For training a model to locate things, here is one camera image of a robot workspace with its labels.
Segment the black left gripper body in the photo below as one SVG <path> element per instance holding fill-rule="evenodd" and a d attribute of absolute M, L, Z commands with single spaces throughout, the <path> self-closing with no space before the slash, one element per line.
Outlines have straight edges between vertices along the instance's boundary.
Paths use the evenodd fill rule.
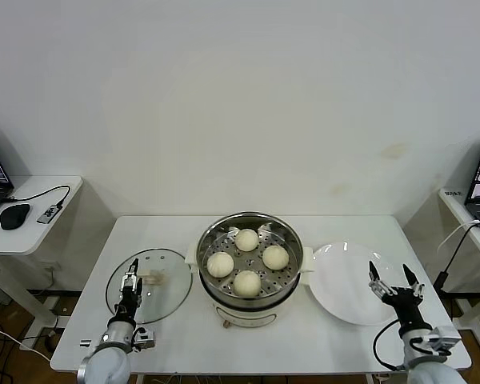
<path fill-rule="evenodd" d="M 125 287 L 119 304 L 115 306 L 115 317 L 120 321 L 134 321 L 141 302 L 141 294 L 132 287 Z"/>

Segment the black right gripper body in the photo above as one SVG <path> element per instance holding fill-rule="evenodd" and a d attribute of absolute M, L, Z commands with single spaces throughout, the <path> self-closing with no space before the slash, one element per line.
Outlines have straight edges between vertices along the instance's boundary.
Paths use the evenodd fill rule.
<path fill-rule="evenodd" d="M 400 324 L 399 331 L 432 330 L 419 310 L 422 298 L 411 288 L 393 287 L 394 293 L 385 295 L 385 304 L 391 306 Z"/>

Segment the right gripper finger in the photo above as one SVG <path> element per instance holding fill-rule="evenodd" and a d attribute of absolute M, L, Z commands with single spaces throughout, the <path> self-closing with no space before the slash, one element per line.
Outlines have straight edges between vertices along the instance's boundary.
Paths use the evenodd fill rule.
<path fill-rule="evenodd" d="M 403 264 L 402 268 L 403 268 L 406 280 L 409 284 L 409 287 L 403 290 L 404 298 L 405 299 L 423 299 L 422 291 L 423 291 L 424 285 L 418 281 L 415 273 L 406 264 Z"/>
<path fill-rule="evenodd" d="M 378 270 L 372 261 L 369 261 L 369 276 L 369 287 L 380 300 L 393 295 L 392 288 L 380 279 Z"/>

